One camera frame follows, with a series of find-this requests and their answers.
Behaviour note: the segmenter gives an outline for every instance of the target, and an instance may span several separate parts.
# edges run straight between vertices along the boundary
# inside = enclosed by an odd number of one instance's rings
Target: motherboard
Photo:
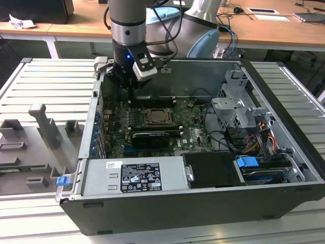
[[[205,105],[191,99],[115,102],[105,116],[109,158],[180,156],[213,151]]]

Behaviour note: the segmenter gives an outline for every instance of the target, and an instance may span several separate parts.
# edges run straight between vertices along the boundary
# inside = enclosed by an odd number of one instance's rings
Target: desk
[[[37,28],[18,30],[0,22],[0,35],[4,39],[45,41],[52,58],[60,58],[57,41],[90,42],[92,53],[95,53],[94,42],[112,42],[112,33],[103,22],[107,5],[95,0],[73,0],[73,4],[75,11],[68,24],[36,23]]]
[[[292,15],[293,12],[306,12],[305,9],[295,6],[295,0],[232,0],[232,4],[240,4],[246,13],[247,7],[276,9],[280,15]],[[93,43],[112,42],[112,34],[103,23],[106,5],[97,1],[84,2],[73,0],[74,16],[69,24],[38,23],[36,29],[16,30],[8,23],[0,22],[0,35],[5,39],[41,40],[48,45],[52,58],[59,58],[56,41],[90,42],[92,52],[95,52]],[[305,2],[305,6],[324,8],[324,4]],[[220,8],[219,12],[233,12],[234,6]],[[287,17],[290,22],[258,20],[251,15],[250,20],[246,15],[233,16],[231,27],[238,35],[238,45],[241,48],[280,49],[325,51],[325,26],[322,24],[301,24],[294,16]],[[219,49],[229,43],[228,33],[221,33],[218,44]]]
[[[245,13],[252,14],[247,8],[275,9],[279,15],[293,13],[307,13],[306,9],[295,6],[295,0],[232,0],[234,5],[241,5]],[[311,12],[314,7],[325,8],[325,4],[305,1],[305,7]],[[234,6],[220,8],[219,13],[233,14]],[[254,15],[234,15],[230,20],[232,30],[238,35],[238,45],[241,48],[280,49],[301,51],[325,51],[325,25],[301,24],[295,16],[286,17],[290,22],[259,20]],[[220,17],[224,24],[228,24],[225,17]],[[220,33],[219,46],[228,43],[229,34]]]

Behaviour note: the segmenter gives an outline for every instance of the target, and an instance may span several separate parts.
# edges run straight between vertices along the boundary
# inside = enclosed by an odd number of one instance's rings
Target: blue cable
[[[236,40],[235,40],[235,36],[234,36],[234,33],[229,29],[229,28],[227,28],[226,26],[224,26],[224,25],[220,25],[220,26],[222,26],[223,28],[225,28],[231,35],[232,35],[232,38],[233,38],[233,40],[234,40],[234,43],[233,43],[233,49],[232,49],[232,52],[230,53],[230,55],[229,55],[229,58],[231,58],[232,57],[232,54],[233,54],[233,52],[235,51],[235,46],[236,46]]]

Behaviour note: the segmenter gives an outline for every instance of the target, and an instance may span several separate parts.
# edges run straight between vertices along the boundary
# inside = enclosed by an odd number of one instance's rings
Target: circuit board
[[[203,108],[202,105],[188,107],[189,99],[177,99],[173,108],[131,108],[127,102],[120,102],[114,105],[106,134],[109,158],[137,158],[137,157],[165,157],[180,156],[183,153],[199,153],[213,151],[211,141],[203,130]],[[167,147],[162,148],[133,148],[128,140],[128,135],[132,132],[131,127],[139,129],[145,125],[148,112],[164,111],[168,117],[168,125],[181,127],[181,132],[177,136],[169,139]]]

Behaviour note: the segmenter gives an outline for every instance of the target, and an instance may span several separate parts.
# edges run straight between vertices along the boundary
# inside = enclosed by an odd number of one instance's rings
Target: power supply label
[[[162,190],[159,163],[122,164],[121,166],[123,193]]]

